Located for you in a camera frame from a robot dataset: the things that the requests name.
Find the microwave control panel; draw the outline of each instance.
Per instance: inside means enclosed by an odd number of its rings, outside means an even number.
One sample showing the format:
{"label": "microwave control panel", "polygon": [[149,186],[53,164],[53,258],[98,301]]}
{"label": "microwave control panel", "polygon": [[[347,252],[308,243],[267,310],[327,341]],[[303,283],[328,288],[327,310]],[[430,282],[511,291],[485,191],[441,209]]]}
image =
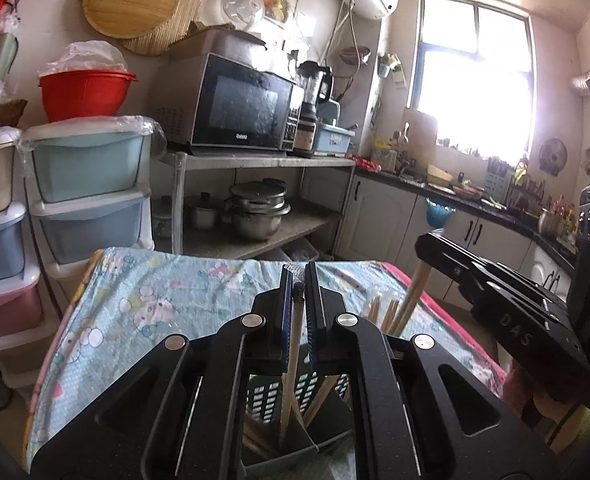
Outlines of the microwave control panel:
{"label": "microwave control panel", "polygon": [[304,89],[299,86],[293,86],[293,91],[290,95],[290,108],[288,110],[288,117],[286,118],[284,140],[281,143],[281,149],[287,152],[290,152],[293,149],[295,134],[297,133],[297,125],[299,124],[299,113],[301,112],[303,100]]}

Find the basket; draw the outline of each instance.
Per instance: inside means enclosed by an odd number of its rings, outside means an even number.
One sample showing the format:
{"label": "basket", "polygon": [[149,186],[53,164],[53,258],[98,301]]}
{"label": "basket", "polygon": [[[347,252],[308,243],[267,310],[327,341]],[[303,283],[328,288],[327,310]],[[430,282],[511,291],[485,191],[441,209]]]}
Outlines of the basket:
{"label": "basket", "polygon": [[71,70],[40,77],[41,101],[51,123],[73,117],[111,116],[126,99],[135,74]]}
{"label": "basket", "polygon": [[13,128],[22,118],[24,108],[28,104],[26,99],[16,99],[0,104],[0,128],[3,126],[12,126]]}
{"label": "basket", "polygon": [[[295,382],[300,415],[306,413],[325,379],[311,370],[307,356],[308,346],[300,346]],[[281,386],[281,378],[271,376],[253,376],[248,382],[246,410],[261,425],[260,430],[263,431],[260,432],[274,441],[279,433]],[[248,448],[242,448],[242,463],[248,478],[263,477],[290,468],[318,452],[334,449],[348,438],[352,433],[352,412],[342,400],[347,387],[348,377],[341,376],[308,428],[301,416],[291,414],[283,455],[264,460]]]}

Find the stainless steel pot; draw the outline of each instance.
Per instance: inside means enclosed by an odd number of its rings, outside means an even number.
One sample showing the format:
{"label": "stainless steel pot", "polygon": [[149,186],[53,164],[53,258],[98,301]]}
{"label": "stainless steel pot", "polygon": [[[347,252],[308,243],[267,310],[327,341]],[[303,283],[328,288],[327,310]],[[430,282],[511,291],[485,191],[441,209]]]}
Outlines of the stainless steel pot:
{"label": "stainless steel pot", "polygon": [[230,187],[233,208],[258,213],[279,210],[286,200],[286,189],[271,182],[245,182]]}
{"label": "stainless steel pot", "polygon": [[185,199],[184,215],[189,227],[201,231],[214,229],[219,225],[224,201],[211,197],[210,193],[202,192]]}
{"label": "stainless steel pot", "polygon": [[264,213],[249,213],[233,209],[231,220],[233,229],[244,238],[264,241],[273,236],[281,225],[281,218],[290,212],[290,205],[285,204],[277,210]]}
{"label": "stainless steel pot", "polygon": [[538,229],[546,237],[557,238],[564,234],[564,219],[561,215],[544,209],[539,216]]}

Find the wall-mounted fan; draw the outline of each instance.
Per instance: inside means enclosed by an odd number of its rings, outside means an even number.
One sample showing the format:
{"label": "wall-mounted fan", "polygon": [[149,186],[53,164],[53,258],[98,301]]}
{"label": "wall-mounted fan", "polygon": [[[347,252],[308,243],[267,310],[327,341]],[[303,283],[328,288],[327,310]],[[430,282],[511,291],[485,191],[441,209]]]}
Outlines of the wall-mounted fan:
{"label": "wall-mounted fan", "polygon": [[559,139],[548,139],[539,150],[539,169],[552,176],[559,175],[568,162],[568,150]]}

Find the blender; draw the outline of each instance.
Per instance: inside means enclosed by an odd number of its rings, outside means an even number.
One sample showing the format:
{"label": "blender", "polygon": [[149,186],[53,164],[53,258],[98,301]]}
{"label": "blender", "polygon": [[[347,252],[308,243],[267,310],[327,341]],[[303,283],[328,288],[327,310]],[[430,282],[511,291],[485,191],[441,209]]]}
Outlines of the blender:
{"label": "blender", "polygon": [[317,105],[330,99],[332,93],[332,70],[314,61],[305,61],[297,67],[296,83],[304,89],[294,150],[309,153],[313,149],[317,128]]}

